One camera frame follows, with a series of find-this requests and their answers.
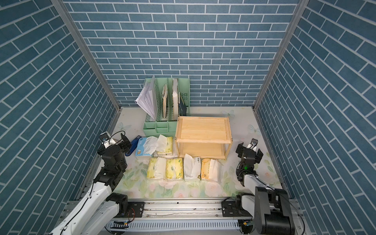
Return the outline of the blue tissue pack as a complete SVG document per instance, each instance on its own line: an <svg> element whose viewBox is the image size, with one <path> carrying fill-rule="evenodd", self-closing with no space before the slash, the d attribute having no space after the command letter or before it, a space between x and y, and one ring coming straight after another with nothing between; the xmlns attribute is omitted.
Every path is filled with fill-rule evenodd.
<svg viewBox="0 0 376 235"><path fill-rule="evenodd" d="M138 141L135 156L137 158L141 157L154 157L157 149L157 138L156 137L142 137Z"/></svg>

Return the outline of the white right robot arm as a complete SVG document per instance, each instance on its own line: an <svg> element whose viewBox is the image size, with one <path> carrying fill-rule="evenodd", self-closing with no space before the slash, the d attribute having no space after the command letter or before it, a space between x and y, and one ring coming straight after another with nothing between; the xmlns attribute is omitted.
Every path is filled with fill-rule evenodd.
<svg viewBox="0 0 376 235"><path fill-rule="evenodd" d="M252 193L240 197L241 207L253 217L259 234L293 235L295 224L287 192L268 186L256 173L255 164L259 164L263 157L257 144L258 140L252 139L247 146L241 143L236 149L240 158L236 169L237 179Z"/></svg>

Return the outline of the orange tissue pack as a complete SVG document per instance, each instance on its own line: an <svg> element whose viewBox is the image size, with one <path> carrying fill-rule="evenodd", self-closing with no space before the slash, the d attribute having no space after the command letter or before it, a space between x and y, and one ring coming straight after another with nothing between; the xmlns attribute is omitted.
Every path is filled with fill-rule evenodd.
<svg viewBox="0 0 376 235"><path fill-rule="evenodd" d="M222 164L216 159L204 158L201 162L201 180L220 183Z"/></svg>

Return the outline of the wooden two-tier shelf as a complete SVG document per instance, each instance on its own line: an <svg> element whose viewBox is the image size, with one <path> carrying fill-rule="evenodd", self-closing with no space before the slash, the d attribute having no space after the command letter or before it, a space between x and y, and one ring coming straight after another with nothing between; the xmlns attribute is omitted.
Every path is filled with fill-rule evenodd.
<svg viewBox="0 0 376 235"><path fill-rule="evenodd" d="M226 117L179 117L175 134L178 157L226 160L233 144Z"/></svg>

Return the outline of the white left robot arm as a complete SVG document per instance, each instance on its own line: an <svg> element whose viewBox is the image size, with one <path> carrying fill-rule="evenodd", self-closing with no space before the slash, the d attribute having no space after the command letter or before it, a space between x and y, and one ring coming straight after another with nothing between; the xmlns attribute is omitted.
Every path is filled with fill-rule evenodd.
<svg viewBox="0 0 376 235"><path fill-rule="evenodd" d="M128 197L114 193L114 190L126 171L125 153L132 145L125 136L125 131L119 133L118 141L112 141L112 137L107 132L101 134L102 138L108 138L98 149L104 166L93 180L86 195L50 232L51 235L98 235L111 219L126 214Z"/></svg>

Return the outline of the white tissue pack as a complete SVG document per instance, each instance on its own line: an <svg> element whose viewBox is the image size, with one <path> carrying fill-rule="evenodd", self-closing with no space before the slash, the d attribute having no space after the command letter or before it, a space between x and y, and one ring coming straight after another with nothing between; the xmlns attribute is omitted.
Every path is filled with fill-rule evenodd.
<svg viewBox="0 0 376 235"><path fill-rule="evenodd" d="M184 170L185 181L200 181L201 180L200 157L192 157L189 154L185 154L183 170Z"/></svg>

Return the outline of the yellow green tissue pack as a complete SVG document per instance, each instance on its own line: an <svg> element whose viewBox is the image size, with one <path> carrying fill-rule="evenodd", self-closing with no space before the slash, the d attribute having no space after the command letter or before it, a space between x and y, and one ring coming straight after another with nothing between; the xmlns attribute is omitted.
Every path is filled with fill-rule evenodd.
<svg viewBox="0 0 376 235"><path fill-rule="evenodd" d="M173 157L173 137L160 135L157 140L157 156Z"/></svg>

